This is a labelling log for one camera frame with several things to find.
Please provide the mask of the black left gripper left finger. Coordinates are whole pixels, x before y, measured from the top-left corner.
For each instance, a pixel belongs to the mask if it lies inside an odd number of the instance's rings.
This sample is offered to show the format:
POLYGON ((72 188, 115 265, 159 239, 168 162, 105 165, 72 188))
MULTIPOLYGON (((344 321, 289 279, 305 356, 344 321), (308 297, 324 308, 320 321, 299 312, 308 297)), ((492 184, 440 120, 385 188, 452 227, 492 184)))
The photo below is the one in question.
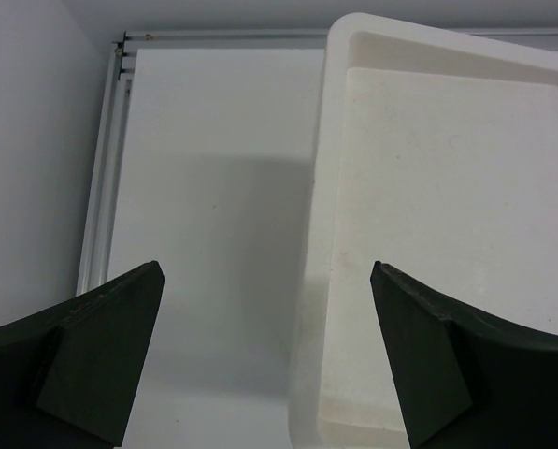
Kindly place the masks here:
POLYGON ((121 447, 164 284, 151 261, 0 326, 0 448, 121 447))

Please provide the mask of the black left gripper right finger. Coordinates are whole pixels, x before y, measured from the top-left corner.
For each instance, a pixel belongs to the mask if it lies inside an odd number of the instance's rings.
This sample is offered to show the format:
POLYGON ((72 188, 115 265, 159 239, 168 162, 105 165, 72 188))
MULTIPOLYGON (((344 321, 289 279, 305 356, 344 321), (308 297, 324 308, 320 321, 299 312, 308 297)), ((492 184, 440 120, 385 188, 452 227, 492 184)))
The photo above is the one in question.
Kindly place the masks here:
POLYGON ((370 277, 412 448, 558 448, 558 336, 376 262, 370 277))

